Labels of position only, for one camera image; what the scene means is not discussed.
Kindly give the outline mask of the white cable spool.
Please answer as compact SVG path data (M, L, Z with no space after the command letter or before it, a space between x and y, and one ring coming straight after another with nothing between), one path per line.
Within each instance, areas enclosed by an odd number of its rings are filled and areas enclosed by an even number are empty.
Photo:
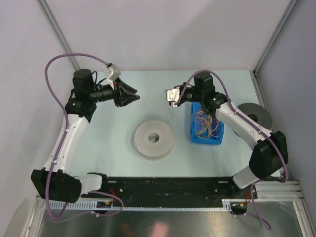
M137 151L148 159L165 158L172 151L174 134L165 122L151 120L141 124L134 133Z

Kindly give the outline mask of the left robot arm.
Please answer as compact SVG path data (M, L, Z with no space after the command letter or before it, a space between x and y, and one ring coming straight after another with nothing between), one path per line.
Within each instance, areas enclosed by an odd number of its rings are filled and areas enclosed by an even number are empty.
M81 195L91 191L100 198L108 194L109 185L103 182L104 174L72 174L75 153L96 104L112 100L115 106L124 107L140 99L137 90L120 79L120 70L115 65L108 66L104 73L106 85L94 80L89 69L74 72L74 88L62 107L65 118L57 142L43 168L31 174L31 181L42 199L75 203Z

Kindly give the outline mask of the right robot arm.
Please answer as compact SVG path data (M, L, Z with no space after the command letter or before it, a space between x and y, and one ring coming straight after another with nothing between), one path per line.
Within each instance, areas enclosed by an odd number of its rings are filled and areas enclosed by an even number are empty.
M223 93L216 91L214 78L223 84L213 71L199 70L186 83L167 89L165 94L172 107L179 107L185 102L200 103L205 114L227 125L252 150L248 166L232 176L233 182L228 185L229 195L233 198L241 197L246 187L268 178L281 168L284 170L283 178L276 178L276 181L287 182L286 136L280 131L272 132L246 116L231 101L226 89Z

